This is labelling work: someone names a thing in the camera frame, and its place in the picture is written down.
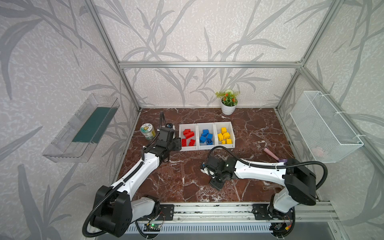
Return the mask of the red square lego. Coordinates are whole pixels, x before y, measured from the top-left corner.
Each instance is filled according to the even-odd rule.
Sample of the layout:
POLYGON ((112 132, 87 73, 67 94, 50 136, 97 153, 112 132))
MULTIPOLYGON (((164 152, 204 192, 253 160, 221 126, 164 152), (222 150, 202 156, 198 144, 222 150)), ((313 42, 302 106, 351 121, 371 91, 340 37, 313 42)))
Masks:
POLYGON ((190 132, 191 132, 190 129, 185 129, 185 130, 183 131, 183 134, 186 135, 186 134, 188 134, 188 133, 190 133, 190 132))

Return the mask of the yellow lego tall brick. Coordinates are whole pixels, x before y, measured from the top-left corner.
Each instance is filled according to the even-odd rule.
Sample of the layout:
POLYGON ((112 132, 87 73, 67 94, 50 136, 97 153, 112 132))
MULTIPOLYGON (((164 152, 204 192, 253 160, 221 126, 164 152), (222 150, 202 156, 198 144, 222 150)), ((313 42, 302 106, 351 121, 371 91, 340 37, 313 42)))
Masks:
POLYGON ((219 139, 220 142, 222 142, 224 140, 223 134, 221 134, 221 133, 218 134, 218 139, 219 139))

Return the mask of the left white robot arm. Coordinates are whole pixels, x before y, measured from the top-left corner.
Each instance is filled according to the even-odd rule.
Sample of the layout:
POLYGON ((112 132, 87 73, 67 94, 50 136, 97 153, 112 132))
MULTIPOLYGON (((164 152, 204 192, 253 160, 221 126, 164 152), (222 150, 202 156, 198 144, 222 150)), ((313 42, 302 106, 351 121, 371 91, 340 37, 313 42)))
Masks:
POLYGON ((158 216, 159 201, 151 196, 134 201, 133 197, 146 178, 156 170, 173 151, 182 148, 181 138, 175 137, 175 127, 166 124, 159 129, 153 146, 142 148, 142 156, 127 174, 111 186, 101 186, 96 195, 93 209, 87 216, 82 233, 86 238, 103 234, 121 237, 131 223, 144 216, 158 216))

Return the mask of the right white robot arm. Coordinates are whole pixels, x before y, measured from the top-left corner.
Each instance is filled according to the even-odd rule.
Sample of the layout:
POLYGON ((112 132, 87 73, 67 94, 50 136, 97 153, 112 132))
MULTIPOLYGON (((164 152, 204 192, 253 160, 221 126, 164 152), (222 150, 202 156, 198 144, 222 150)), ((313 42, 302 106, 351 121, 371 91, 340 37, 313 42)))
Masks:
POLYGON ((328 177, 325 164, 318 161, 301 163, 296 159, 280 163, 253 163, 237 157, 222 160, 210 156, 200 169, 211 177, 210 185, 218 191, 226 181, 235 179, 254 179, 282 186, 282 190, 271 198, 271 214, 286 214, 299 204, 314 206, 316 191, 328 177))

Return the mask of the green label tin can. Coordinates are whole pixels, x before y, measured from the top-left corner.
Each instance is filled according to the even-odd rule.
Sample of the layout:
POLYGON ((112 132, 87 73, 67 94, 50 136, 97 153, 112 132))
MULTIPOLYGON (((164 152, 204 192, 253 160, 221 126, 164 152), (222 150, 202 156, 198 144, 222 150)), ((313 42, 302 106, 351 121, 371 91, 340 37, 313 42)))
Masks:
POLYGON ((144 135, 146 140, 152 140, 156 136, 154 126, 150 123, 145 123, 140 127, 141 133, 144 135))

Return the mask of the left white bin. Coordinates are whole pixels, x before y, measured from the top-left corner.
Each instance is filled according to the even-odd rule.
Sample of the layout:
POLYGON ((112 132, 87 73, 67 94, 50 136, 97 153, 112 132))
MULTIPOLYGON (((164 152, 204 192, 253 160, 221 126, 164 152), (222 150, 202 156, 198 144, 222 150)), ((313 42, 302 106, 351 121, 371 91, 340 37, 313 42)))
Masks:
POLYGON ((197 124, 180 124, 179 136, 182 139, 181 151, 198 150, 197 124))

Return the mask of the white bin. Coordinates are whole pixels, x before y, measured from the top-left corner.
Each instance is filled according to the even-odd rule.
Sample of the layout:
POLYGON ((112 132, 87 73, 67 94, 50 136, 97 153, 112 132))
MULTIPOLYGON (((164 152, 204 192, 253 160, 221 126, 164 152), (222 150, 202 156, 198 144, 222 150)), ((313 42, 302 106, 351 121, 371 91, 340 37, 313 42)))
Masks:
POLYGON ((198 123, 198 149, 210 150, 215 146, 214 123, 198 123))
POLYGON ((214 123, 215 146, 224 146, 228 149, 234 149, 236 146, 236 138, 231 122, 215 122, 214 123))
POLYGON ((182 139, 181 151, 198 150, 197 124, 180 124, 179 136, 182 139))

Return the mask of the right white bin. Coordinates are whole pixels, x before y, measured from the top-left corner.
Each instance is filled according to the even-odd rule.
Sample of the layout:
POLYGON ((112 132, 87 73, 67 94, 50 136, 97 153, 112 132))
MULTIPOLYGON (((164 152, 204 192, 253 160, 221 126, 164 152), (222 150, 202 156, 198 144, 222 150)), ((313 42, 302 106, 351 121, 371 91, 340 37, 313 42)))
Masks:
POLYGON ((214 123, 215 146, 224 146, 228 149, 234 149, 236 146, 236 138, 231 122, 215 122, 214 123))

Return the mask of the middle white bin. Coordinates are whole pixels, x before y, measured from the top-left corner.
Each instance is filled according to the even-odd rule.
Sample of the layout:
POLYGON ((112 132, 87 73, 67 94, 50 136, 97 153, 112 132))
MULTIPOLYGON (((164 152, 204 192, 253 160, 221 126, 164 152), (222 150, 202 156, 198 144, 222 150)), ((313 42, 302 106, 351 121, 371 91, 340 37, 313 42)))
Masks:
POLYGON ((198 149, 210 150, 215 146, 214 123, 198 123, 198 149))

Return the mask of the purple pink scoop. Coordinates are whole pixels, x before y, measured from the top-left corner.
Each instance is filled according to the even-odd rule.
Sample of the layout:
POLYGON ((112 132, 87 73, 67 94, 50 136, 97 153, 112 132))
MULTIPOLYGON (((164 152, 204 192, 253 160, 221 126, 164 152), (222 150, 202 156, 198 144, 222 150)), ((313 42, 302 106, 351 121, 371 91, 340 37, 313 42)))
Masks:
POLYGON ((277 162, 279 163, 287 163, 288 160, 287 159, 280 159, 279 157, 277 157, 272 151, 270 151, 268 148, 264 148, 263 151, 265 153, 267 153, 270 157, 272 157, 273 159, 275 159, 277 162))

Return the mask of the brown slotted spatula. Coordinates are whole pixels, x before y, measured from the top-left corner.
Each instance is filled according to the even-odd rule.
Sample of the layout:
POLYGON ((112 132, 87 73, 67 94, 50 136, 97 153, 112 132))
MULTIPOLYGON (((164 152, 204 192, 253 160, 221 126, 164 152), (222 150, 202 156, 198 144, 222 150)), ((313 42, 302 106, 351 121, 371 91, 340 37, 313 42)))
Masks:
POLYGON ((264 191, 269 191, 269 190, 272 190, 272 189, 282 190, 283 186, 281 186, 279 184, 270 184, 270 185, 264 185, 263 186, 263 190, 264 191))

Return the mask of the potted plant white pot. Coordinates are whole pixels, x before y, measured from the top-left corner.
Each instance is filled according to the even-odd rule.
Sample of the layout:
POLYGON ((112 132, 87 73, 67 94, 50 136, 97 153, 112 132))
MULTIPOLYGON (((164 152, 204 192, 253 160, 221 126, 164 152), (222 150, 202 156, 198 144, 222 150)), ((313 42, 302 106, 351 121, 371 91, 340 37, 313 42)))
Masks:
POLYGON ((216 92, 216 97, 221 101, 221 109, 224 115, 230 116, 234 113, 238 105, 239 94, 239 91, 233 91, 231 89, 216 92))

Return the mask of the pink object in basket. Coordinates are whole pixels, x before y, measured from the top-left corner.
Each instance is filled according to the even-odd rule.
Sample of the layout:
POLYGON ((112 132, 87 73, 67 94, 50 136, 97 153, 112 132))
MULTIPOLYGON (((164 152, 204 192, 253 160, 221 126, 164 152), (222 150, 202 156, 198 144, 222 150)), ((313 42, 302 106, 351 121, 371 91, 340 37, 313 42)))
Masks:
POLYGON ((325 150, 321 147, 312 148, 311 152, 316 159, 323 158, 326 155, 325 150))

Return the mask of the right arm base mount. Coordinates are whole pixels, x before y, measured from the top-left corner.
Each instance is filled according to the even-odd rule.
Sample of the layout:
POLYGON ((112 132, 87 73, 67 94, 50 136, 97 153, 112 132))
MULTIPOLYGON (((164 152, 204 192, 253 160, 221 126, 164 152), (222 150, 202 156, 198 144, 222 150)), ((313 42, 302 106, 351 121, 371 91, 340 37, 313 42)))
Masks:
POLYGON ((270 208, 270 204, 253 204, 252 214, 257 221, 288 221, 295 218, 295 209, 291 208, 287 213, 282 213, 274 208, 270 208))

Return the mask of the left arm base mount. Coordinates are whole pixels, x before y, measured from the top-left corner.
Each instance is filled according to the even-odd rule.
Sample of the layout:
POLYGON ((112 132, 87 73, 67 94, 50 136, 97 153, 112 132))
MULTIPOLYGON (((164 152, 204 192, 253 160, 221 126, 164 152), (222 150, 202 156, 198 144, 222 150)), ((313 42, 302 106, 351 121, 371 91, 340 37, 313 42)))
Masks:
POLYGON ((153 213, 143 216, 137 221, 172 221, 175 213, 175 205, 173 204, 160 204, 156 207, 153 213))

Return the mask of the clear plastic wall shelf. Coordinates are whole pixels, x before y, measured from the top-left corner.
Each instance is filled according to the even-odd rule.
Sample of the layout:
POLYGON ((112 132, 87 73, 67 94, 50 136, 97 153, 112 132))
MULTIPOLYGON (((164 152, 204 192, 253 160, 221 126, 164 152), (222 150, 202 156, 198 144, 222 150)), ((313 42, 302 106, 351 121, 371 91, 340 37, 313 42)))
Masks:
POLYGON ((54 163, 86 163, 120 107, 117 97, 90 94, 43 151, 54 163))

